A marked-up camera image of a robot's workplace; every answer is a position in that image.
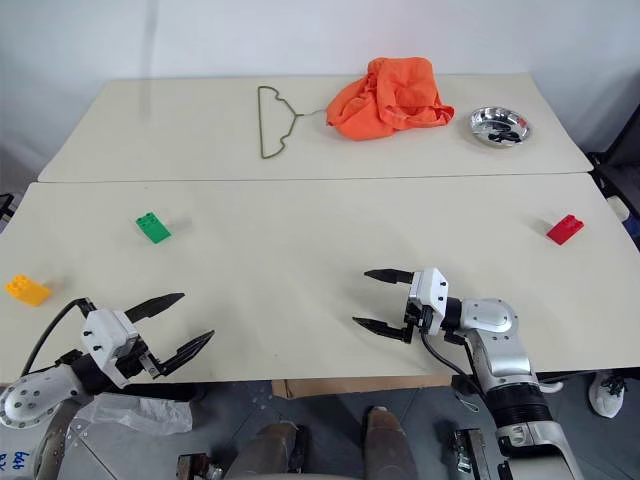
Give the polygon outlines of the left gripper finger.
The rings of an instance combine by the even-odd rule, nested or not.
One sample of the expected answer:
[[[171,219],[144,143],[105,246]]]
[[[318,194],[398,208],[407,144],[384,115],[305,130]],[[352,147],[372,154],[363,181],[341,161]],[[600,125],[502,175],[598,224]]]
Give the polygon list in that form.
[[[186,363],[191,361],[212,339],[215,335],[214,330],[210,330],[182,345],[176,350],[176,353],[164,362],[157,360],[151,353],[147,355],[150,361],[147,372],[152,378],[159,376],[167,377],[174,371],[178,370]]]
[[[145,318],[152,318],[169,309],[185,296],[184,293],[170,293],[147,300],[124,312],[131,322],[138,322]]]

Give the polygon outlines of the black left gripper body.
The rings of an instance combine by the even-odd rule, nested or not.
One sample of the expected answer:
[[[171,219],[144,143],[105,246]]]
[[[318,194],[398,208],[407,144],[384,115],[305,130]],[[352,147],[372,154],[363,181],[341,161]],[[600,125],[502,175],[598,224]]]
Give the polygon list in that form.
[[[148,353],[147,344],[141,338],[138,338],[131,350],[116,361],[116,369],[126,380],[136,376],[144,369],[140,358],[146,357]]]

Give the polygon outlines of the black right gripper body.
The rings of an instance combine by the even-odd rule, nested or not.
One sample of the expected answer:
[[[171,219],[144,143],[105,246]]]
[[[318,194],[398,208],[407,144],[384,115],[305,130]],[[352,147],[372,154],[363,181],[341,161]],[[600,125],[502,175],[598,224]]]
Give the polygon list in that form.
[[[417,306],[408,300],[404,312],[404,334],[412,335],[415,328],[428,330],[433,319],[433,308],[429,305]]]

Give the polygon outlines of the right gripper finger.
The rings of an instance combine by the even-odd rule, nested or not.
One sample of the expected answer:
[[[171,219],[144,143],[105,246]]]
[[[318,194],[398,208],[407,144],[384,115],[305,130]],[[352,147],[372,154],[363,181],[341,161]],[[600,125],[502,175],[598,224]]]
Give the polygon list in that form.
[[[372,269],[364,272],[366,277],[390,284],[412,284],[414,273],[398,269]]]
[[[386,322],[369,318],[353,317],[352,320],[376,335],[399,340],[406,344],[410,344],[412,341],[414,329],[412,323],[407,323],[403,328],[395,328]]]

